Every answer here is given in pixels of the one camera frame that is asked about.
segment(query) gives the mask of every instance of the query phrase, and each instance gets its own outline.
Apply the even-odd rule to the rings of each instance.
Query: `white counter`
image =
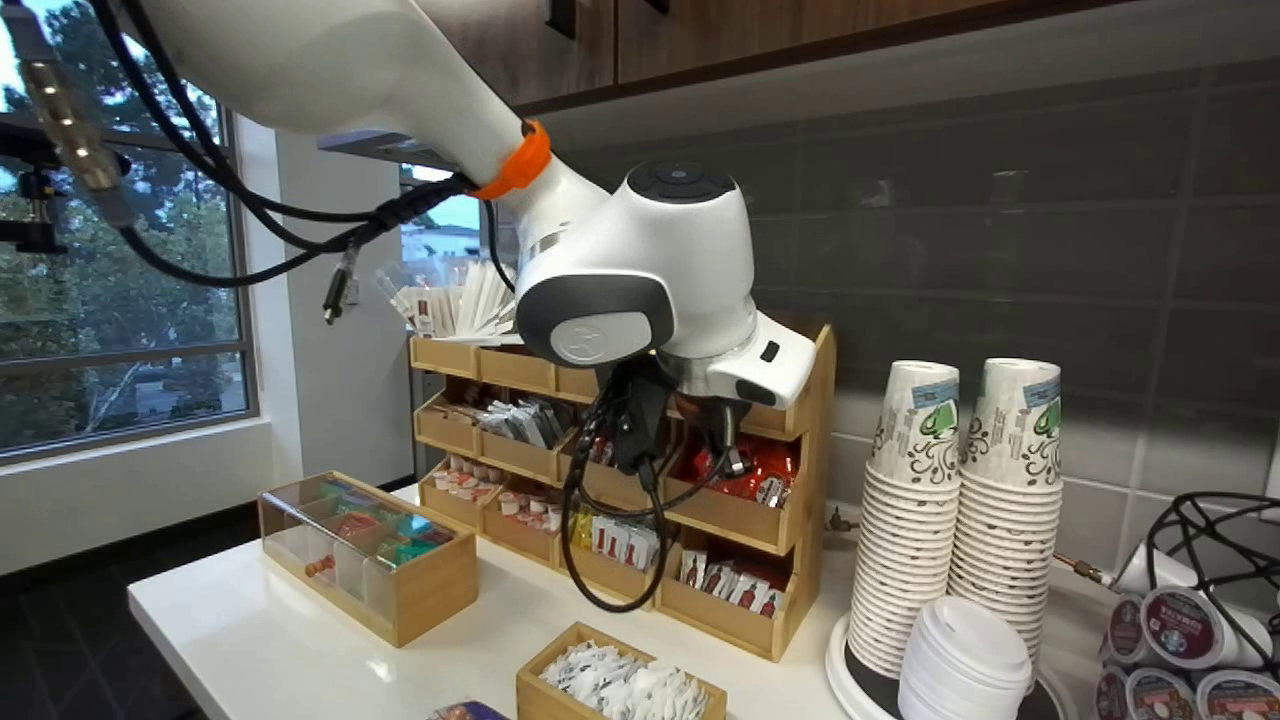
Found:
[[[840,720],[826,683],[826,649],[850,614],[850,554],[834,554],[826,592],[774,665],[659,614],[610,617],[570,576],[482,541],[482,602],[427,635],[391,649],[273,569],[260,546],[171,569],[129,590],[131,617],[209,716],[232,720],[427,720],[431,710],[484,702],[518,716],[518,670],[571,622],[722,683],[734,716]],[[1096,614],[1074,604],[1049,622],[1044,665],[1089,710]]]

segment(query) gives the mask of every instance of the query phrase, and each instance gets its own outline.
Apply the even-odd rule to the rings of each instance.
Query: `white robotic arm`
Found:
[[[405,134],[476,186],[524,144],[421,0],[141,3],[184,75],[269,129]],[[724,173],[641,163],[610,198],[551,156],[496,204],[521,233],[518,331],[534,353],[602,369],[654,348],[690,396],[802,396],[815,348],[756,313],[751,227]]]

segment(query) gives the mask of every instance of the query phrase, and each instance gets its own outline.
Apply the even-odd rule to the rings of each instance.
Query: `coffee pod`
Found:
[[[1146,716],[1161,716],[1161,720],[1197,720],[1197,696],[1193,687],[1164,674],[1164,670],[1138,670],[1125,678],[1125,702],[1128,702],[1128,716],[1146,720]]]
[[[1263,622],[1237,609],[1223,617],[1209,598],[1183,590],[1150,592],[1141,624],[1152,653],[1189,674],[1216,665],[1262,670],[1271,658],[1271,634]]]
[[[1199,720],[1280,720],[1280,683],[1263,674],[1209,674],[1197,683]]]
[[[1110,670],[1092,687],[1096,720],[1128,720],[1125,674]]]

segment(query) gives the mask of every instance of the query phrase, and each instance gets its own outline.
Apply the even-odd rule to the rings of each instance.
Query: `black cord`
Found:
[[[342,233],[342,237],[333,237],[333,242],[324,242],[324,246],[317,246],[317,247],[305,247],[305,253],[292,255],[292,261],[279,261],[279,266],[260,269],[260,273],[249,273],[249,278],[205,278],[205,273],[181,269],[181,266],[166,261],[161,253],[151,253],[151,246],[149,246],[137,227],[118,227],[118,233],[123,237],[123,246],[129,246],[143,266],[151,266],[151,269],[166,273],[166,278],[177,278],[177,279],[184,279],[184,286],[205,286],[205,288],[249,288],[249,286],[264,286],[264,279],[273,279],[273,278],[284,278],[284,273],[292,273],[292,269],[301,269],[301,266],[307,266],[307,261],[317,261],[317,255],[324,255],[324,253],[366,247],[366,246],[377,242],[381,233],[388,233],[388,227],[396,227],[396,225],[405,225],[405,219],[435,208],[442,200],[448,200],[448,198],[457,198],[457,192],[471,192],[471,189],[476,189],[476,186],[471,186],[470,178],[448,178],[448,182],[442,182],[442,186],[416,186],[414,192],[381,204],[381,208],[371,214],[371,225],[348,227],[348,233]]]
[[[659,509],[659,470],[655,460],[643,465],[643,496],[654,504],[654,532],[655,532],[655,564],[654,564],[654,576],[647,585],[641,590],[641,598],[623,602],[623,604],[612,604],[605,602],[602,592],[593,592],[593,585],[581,576],[577,562],[571,562],[571,518],[577,518],[577,496],[585,489],[585,475],[587,475],[587,452],[597,444],[597,429],[587,425],[587,431],[577,442],[577,452],[571,452],[571,465],[570,465],[570,475],[565,475],[565,491],[560,491],[560,556],[565,556],[565,571],[570,579],[577,585],[577,592],[585,592],[587,604],[605,609],[605,614],[635,614],[643,609],[655,590],[664,585],[664,571],[668,571],[668,554],[672,554],[672,536],[668,536],[668,520],[664,520],[664,509]]]
[[[184,113],[193,136],[199,141],[205,156],[222,169],[222,178],[224,178],[237,192],[245,192],[245,200],[260,204],[260,208],[273,208],[273,214],[284,214],[284,215],[317,219],[317,225],[360,225],[360,219],[371,215],[371,214],[292,208],[292,204],[277,204],[277,200],[245,189],[240,178],[237,178],[237,169],[224,159],[222,144],[212,141],[199,108],[193,105],[187,83],[184,83],[181,72],[171,69],[171,61],[170,61],[170,51],[166,51],[166,41],[161,41],[151,16],[143,12],[143,3],[141,3],[141,0],[123,0],[123,12],[129,12],[129,22],[141,28],[143,48],[151,51],[151,61],[158,61],[158,69],[161,69],[161,79],[166,79],[170,95],[181,105],[181,113]]]
[[[101,22],[101,31],[129,79],[129,89],[141,95],[141,105],[149,108],[149,117],[158,121],[158,129],[166,134],[166,141],[187,159],[196,163],[205,178],[212,178],[224,192],[232,192],[264,227],[273,227],[284,246],[295,246],[295,247],[314,247],[314,242],[301,242],[295,233],[290,233],[279,219],[273,219],[269,214],[284,214],[284,215],[301,215],[301,219],[324,219],[324,225],[360,225],[370,219],[371,214],[307,214],[307,208],[292,208],[292,204],[277,204],[277,200],[264,200],[260,192],[245,189],[245,182],[237,178],[237,169],[222,156],[205,117],[196,113],[196,105],[187,99],[184,83],[177,79],[149,16],[131,16],[131,26],[141,26],[141,31],[149,28],[151,37],[143,41],[143,48],[151,51],[171,99],[181,105],[187,129],[196,134],[205,156],[187,144],[187,136],[170,121],[170,113],[161,108],[149,75],[141,72],[141,64],[131,61],[129,45],[123,45],[123,31],[111,16],[111,3],[108,0],[91,0],[98,7],[98,22]]]

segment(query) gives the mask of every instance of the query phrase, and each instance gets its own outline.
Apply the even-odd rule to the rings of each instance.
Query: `cabinet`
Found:
[[[827,61],[1122,0],[421,0],[521,113]]]
[[[612,83],[617,0],[577,0],[577,37],[549,28],[549,0],[421,0],[421,7],[513,108]]]
[[[797,480],[782,509],[766,509],[740,496],[724,491],[695,491],[694,499],[675,504],[668,512],[668,526],[675,530],[682,546],[715,546],[746,556],[756,556],[766,564],[783,569],[783,592],[774,617],[724,604],[701,590],[690,590],[675,579],[682,550],[668,556],[668,576],[654,602],[655,614],[668,614],[701,634],[713,634],[738,649],[748,649],[756,658],[782,658],[802,629],[806,614],[811,609],[819,592],[819,532],[826,532],[826,496],[827,496],[827,413],[834,413],[834,387],[838,387],[838,337],[834,328],[811,328],[815,342],[815,369],[788,413],[751,410],[746,415],[746,435],[782,442],[797,449]],[[487,353],[487,348],[466,348],[466,344],[435,344],[435,342],[407,342],[407,357],[416,372],[442,372],[446,387],[427,405],[416,410],[414,429],[416,442],[442,452],[470,455],[487,470],[506,470],[527,485],[560,489],[570,472],[570,449],[534,449],[509,435],[492,435],[471,425],[470,396],[476,387],[521,387],[546,402],[565,405],[593,405],[597,377],[581,369],[555,369],[537,357],[521,353]],[[587,465],[587,491],[620,512],[647,509],[647,496],[635,489],[632,475],[620,475],[605,465]],[[694,489],[682,475],[664,475],[664,496],[682,496]],[[560,550],[551,541],[537,536],[513,536],[518,530],[502,520],[496,499],[484,509],[457,509],[442,491],[431,491],[427,475],[421,480],[421,499],[431,512],[466,512],[462,520],[476,526],[482,536],[518,550],[534,562],[546,562],[549,569],[560,569]],[[617,571],[610,564],[581,564],[585,576],[597,590],[612,590],[620,598],[635,598],[641,571]]]
[[[997,7],[1000,0],[668,0],[620,3],[617,75],[672,79],[686,72],[730,72],[810,61],[834,41],[856,41],[886,28],[926,28],[933,22],[959,22],[974,7]]]

